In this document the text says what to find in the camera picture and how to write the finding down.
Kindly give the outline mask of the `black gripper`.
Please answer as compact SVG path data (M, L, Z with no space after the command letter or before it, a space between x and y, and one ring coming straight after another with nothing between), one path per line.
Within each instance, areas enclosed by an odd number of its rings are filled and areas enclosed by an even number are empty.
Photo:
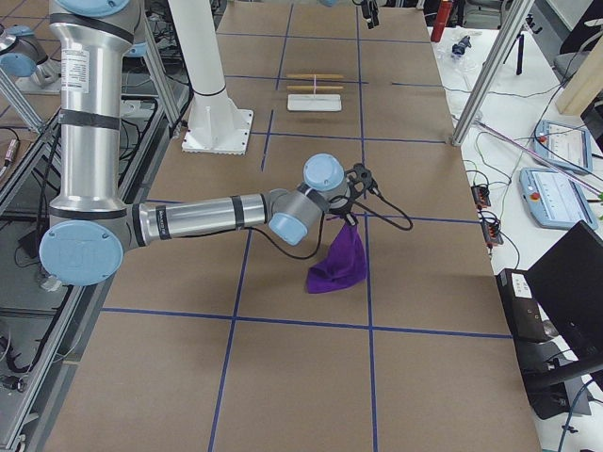
M373 0L361 0L360 8L362 10L362 14L367 18L367 27L369 29L373 29L374 27L379 25L379 19L377 15L373 15L376 7L375 2Z
M357 225L357 218L351 212L352 207L353 207L352 201L338 200L338 201L332 202L330 204L328 213L330 215L334 215L334 216L343 218L350 227L355 227Z

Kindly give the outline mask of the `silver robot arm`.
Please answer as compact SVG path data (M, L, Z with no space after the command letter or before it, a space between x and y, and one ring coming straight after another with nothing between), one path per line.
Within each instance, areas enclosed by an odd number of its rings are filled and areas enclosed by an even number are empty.
M192 238L266 224L299 244L326 215L350 218L350 179L320 153L293 190L194 203L128 204L118 193L122 61L147 30L140 1L53 1L50 25L61 43L61 189L49 206L39 256L66 284L112 276L125 253L156 240Z

